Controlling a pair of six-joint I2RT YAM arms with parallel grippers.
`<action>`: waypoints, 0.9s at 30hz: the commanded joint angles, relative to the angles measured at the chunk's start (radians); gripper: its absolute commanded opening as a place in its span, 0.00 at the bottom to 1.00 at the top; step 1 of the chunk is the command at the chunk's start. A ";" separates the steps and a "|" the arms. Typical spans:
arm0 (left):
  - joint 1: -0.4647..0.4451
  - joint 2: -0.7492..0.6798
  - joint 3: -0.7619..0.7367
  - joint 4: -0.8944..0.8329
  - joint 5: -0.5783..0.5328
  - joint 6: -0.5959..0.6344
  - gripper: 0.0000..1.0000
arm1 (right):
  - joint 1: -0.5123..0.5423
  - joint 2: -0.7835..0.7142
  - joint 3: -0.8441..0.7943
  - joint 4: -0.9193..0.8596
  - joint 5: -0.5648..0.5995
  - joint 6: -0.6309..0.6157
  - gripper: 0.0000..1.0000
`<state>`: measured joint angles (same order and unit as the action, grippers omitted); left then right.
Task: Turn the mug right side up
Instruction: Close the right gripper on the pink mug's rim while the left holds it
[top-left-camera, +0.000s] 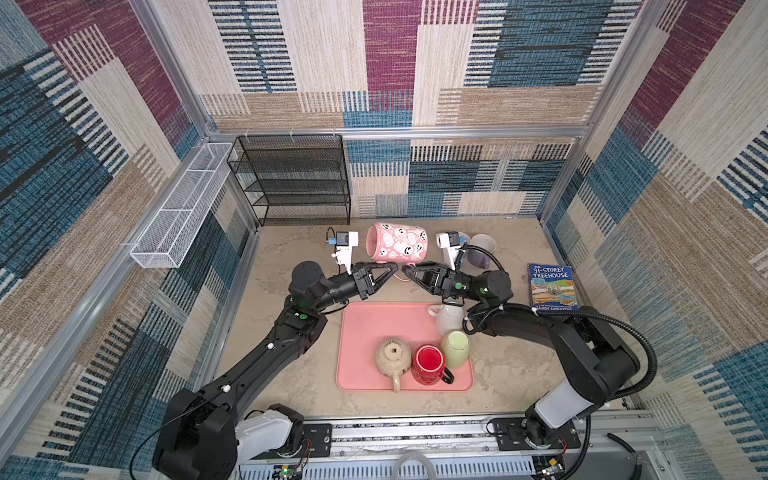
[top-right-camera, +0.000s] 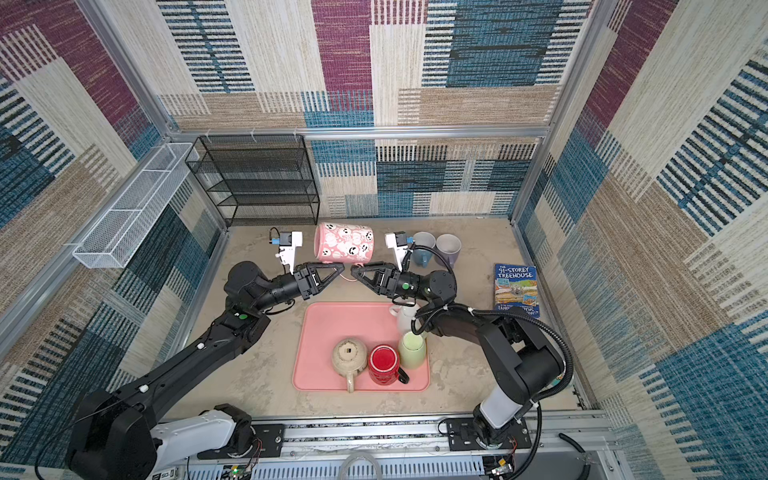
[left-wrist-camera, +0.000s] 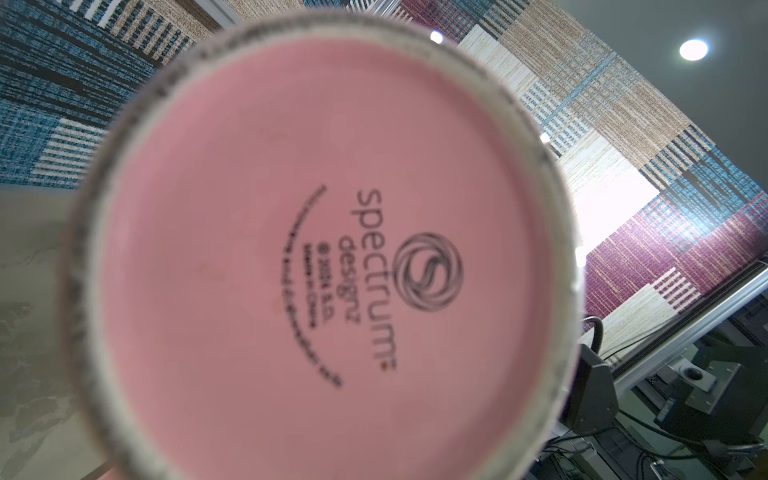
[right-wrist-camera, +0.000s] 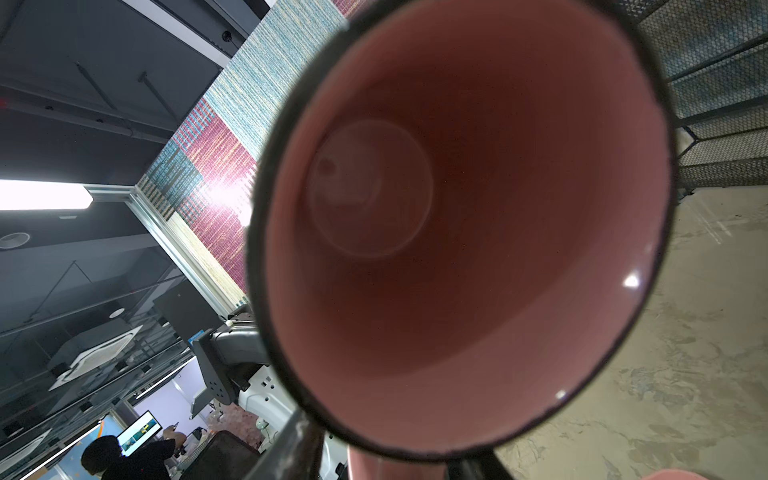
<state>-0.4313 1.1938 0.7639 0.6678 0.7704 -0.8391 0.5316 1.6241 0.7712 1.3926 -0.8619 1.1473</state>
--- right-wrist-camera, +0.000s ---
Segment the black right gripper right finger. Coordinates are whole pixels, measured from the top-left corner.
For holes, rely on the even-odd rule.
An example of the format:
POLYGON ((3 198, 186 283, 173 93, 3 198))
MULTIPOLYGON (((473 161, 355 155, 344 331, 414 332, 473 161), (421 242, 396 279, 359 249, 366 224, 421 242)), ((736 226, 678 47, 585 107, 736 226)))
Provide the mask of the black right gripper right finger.
POLYGON ((466 457, 446 465, 447 480, 514 480, 498 457, 493 453, 484 453, 466 457))

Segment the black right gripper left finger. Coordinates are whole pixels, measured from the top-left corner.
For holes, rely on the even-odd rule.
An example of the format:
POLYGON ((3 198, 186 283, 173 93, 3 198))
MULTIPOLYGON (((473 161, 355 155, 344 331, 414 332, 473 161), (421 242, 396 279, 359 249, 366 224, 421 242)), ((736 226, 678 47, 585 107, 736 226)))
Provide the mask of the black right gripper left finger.
POLYGON ((243 480, 317 480, 323 458, 325 430, 297 410, 274 445, 243 480))

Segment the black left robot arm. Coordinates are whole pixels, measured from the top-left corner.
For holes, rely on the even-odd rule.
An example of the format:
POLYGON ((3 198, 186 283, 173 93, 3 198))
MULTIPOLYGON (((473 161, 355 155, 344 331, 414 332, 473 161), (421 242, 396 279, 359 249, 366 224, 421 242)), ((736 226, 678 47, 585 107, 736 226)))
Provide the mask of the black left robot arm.
POLYGON ((348 479, 347 445, 313 422, 279 380, 256 322, 245 307, 188 343, 204 381, 196 416, 212 401, 235 404, 266 423, 266 451, 246 479, 348 479))

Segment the pink ghost mug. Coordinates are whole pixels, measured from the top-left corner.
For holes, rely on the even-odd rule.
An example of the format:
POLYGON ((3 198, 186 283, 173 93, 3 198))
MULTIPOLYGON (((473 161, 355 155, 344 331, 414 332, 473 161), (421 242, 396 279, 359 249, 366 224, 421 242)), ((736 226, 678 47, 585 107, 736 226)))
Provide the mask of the pink ghost mug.
POLYGON ((376 1, 264 147, 249 297, 352 479, 446 479, 605 367, 663 262, 677 167, 608 1, 376 1))

